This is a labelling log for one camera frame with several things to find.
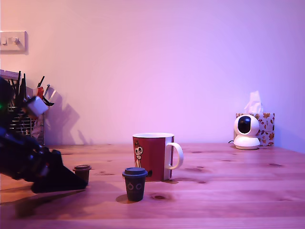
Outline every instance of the small coffee cup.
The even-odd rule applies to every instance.
[[[75,172],[75,175],[83,179],[87,184],[89,182],[89,170],[91,169],[91,166],[89,165],[80,165],[75,166],[73,171]]]
[[[125,177],[127,198],[130,201],[143,199],[145,178],[148,172],[144,168],[131,167],[125,169],[122,176]]]

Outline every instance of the tissue box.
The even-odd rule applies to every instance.
[[[259,131],[256,134],[260,146],[273,146],[275,143],[275,114],[274,113],[237,113],[236,118],[241,115],[252,115],[259,122]]]

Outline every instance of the light switch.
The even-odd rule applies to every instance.
[[[3,45],[6,44],[6,37],[1,37],[1,44],[3,44]]]
[[[10,51],[23,53],[26,51],[26,32],[25,31],[1,31],[1,54],[6,54]]]
[[[18,44],[18,43],[19,43],[19,38],[18,38],[18,37],[12,37],[12,38],[11,38],[11,41],[12,41],[14,44]]]

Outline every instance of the cartoon character print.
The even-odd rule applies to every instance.
[[[141,167],[141,157],[142,157],[141,154],[143,153],[143,148],[142,148],[142,146],[139,145],[138,141],[136,141],[136,143],[135,143],[134,152],[135,152],[135,155],[137,156],[137,159],[135,161],[135,166]]]

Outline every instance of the camera lens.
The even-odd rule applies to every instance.
[[[238,130],[247,134],[251,130],[251,118],[249,116],[243,116],[238,120]]]

